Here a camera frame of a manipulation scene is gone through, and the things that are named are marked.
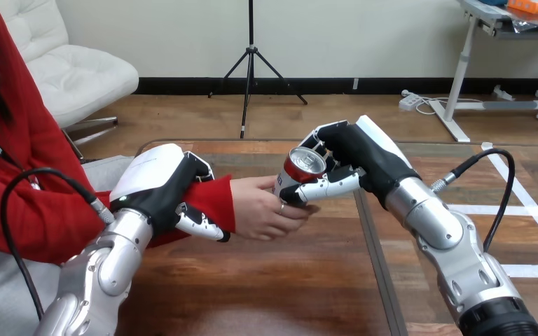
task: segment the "red can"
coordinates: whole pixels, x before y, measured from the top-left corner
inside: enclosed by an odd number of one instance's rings
[[[283,188],[318,179],[325,170],[325,159],[319,153],[307,147],[293,148],[286,157],[282,172],[277,176],[273,194],[279,197]]]

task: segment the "black baseboard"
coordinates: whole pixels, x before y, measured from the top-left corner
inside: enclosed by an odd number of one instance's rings
[[[421,95],[448,95],[452,78],[360,78],[353,90],[353,78],[289,78],[291,86],[302,95],[399,95],[409,90]],[[139,79],[136,95],[208,95],[218,88],[221,78],[157,78]],[[511,95],[534,95],[538,78],[465,78],[461,93],[484,95],[492,93],[494,86]],[[246,78],[229,78],[220,95],[243,95]],[[257,78],[254,95],[287,95],[288,91],[278,78]]]

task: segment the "white tape line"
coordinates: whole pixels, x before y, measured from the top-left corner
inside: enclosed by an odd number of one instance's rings
[[[538,265],[502,265],[511,278],[538,278]]]
[[[466,215],[493,215],[498,213],[497,205],[447,204],[450,210],[459,211]],[[538,216],[538,207],[507,206],[505,216]]]
[[[490,148],[492,148],[492,144],[489,142],[484,142],[481,144],[481,149],[485,151]],[[494,167],[496,167],[496,170],[500,173],[500,175],[502,175],[502,178],[506,181],[509,176],[509,168],[504,163],[504,161],[502,161],[500,156],[498,156],[498,154],[492,154],[492,155],[488,155],[488,159],[490,159]],[[525,190],[523,185],[520,184],[517,178],[514,179],[512,191],[526,208],[528,209],[538,208],[537,203],[533,200],[531,195],[529,195],[529,193]],[[538,224],[538,213],[536,214],[531,213],[531,216],[533,216],[533,219],[535,219],[535,221]]]

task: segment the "white leather chair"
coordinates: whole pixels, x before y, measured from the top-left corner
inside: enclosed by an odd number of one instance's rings
[[[131,64],[107,52],[70,45],[55,0],[0,0],[0,12],[44,105],[63,132],[117,125],[116,117],[80,121],[137,89],[139,75]]]

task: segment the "wall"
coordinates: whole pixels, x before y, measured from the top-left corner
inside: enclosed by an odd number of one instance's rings
[[[222,77],[248,45],[246,0],[58,4],[72,43],[117,55],[143,77]],[[292,78],[453,77],[467,32],[453,0],[255,0],[254,14],[255,44]],[[257,77],[273,76],[258,63]],[[479,31],[467,75],[538,78],[538,41]]]

